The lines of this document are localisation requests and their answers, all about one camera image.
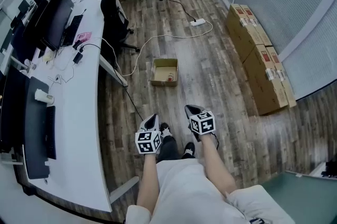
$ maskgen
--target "white sleeve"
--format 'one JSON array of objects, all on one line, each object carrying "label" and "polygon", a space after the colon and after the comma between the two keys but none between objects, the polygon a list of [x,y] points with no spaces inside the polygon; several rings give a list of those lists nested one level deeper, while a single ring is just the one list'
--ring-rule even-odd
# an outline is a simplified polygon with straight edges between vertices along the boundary
[{"label": "white sleeve", "polygon": [[127,209],[126,224],[149,224],[151,213],[146,208],[137,205],[131,205]]},{"label": "white sleeve", "polygon": [[238,208],[249,220],[261,218],[270,224],[295,224],[262,186],[238,189],[227,196],[227,202]]}]

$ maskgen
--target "power strip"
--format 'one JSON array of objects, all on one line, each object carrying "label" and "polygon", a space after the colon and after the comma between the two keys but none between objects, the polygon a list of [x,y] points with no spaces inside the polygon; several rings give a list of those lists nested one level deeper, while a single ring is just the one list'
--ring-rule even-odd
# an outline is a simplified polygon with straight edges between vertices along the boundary
[{"label": "power strip", "polygon": [[197,19],[196,21],[191,21],[191,26],[196,27],[205,24],[206,21],[203,18]]}]

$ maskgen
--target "cardboard box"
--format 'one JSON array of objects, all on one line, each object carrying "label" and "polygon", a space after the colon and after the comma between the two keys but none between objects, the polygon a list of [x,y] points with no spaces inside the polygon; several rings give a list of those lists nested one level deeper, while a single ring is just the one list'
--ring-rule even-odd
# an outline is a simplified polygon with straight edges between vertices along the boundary
[{"label": "cardboard box", "polygon": [[286,98],[288,99],[289,107],[294,107],[296,106],[296,99],[293,94],[293,90],[291,88],[289,79],[286,75],[286,72],[284,70],[284,67],[282,63],[279,61],[279,57],[277,56],[277,53],[274,49],[274,47],[267,47],[267,51],[269,55],[271,56],[271,59],[275,65],[276,72],[281,80],[281,83],[283,85],[284,91]]},{"label": "cardboard box", "polygon": [[255,27],[256,31],[259,33],[259,36],[261,37],[264,46],[272,46],[272,42],[270,41],[267,33],[264,31],[263,27],[261,26],[260,22],[257,20],[255,15],[253,14],[252,10],[248,7],[248,5],[241,5],[241,8],[243,9],[245,15],[248,17],[250,22]]},{"label": "cardboard box", "polygon": [[231,4],[226,26],[242,63],[256,45],[264,44],[239,4]]},{"label": "cardboard box", "polygon": [[288,105],[275,65],[264,45],[256,45],[243,64],[259,115]]},{"label": "cardboard box", "polygon": [[153,60],[151,84],[153,86],[175,87],[178,84],[178,60],[176,58]]}]

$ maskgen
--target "black pants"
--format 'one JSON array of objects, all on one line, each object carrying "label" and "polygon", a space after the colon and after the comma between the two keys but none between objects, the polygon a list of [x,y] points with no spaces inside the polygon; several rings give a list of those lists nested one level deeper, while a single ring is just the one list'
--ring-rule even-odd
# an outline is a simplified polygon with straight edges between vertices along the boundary
[{"label": "black pants", "polygon": [[176,160],[176,159],[195,159],[191,154],[184,154],[182,158],[178,153],[177,142],[172,136],[166,136],[161,145],[160,153],[157,162],[162,160]]}]

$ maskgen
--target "red label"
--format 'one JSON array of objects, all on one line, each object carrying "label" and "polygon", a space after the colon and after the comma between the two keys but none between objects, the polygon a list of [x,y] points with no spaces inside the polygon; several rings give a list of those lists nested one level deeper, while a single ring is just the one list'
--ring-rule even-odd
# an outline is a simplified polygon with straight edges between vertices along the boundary
[{"label": "red label", "polygon": [[272,57],[273,57],[275,63],[280,63],[279,58],[277,57],[277,54],[275,54],[275,53],[273,52],[273,53],[272,53]]},{"label": "red label", "polygon": [[262,56],[263,56],[263,58],[264,58],[264,61],[265,61],[265,62],[270,62],[270,58],[269,58],[269,56],[268,56],[267,51],[261,51],[261,53],[262,53]]},{"label": "red label", "polygon": [[249,16],[252,16],[252,15],[253,15],[253,13],[252,13],[248,8],[245,8],[245,10],[246,10],[246,13],[247,13]]},{"label": "red label", "polygon": [[240,15],[243,15],[243,12],[242,12],[242,9],[241,9],[241,8],[237,7],[237,8],[235,8],[235,9],[236,9],[236,11],[237,11]]}]

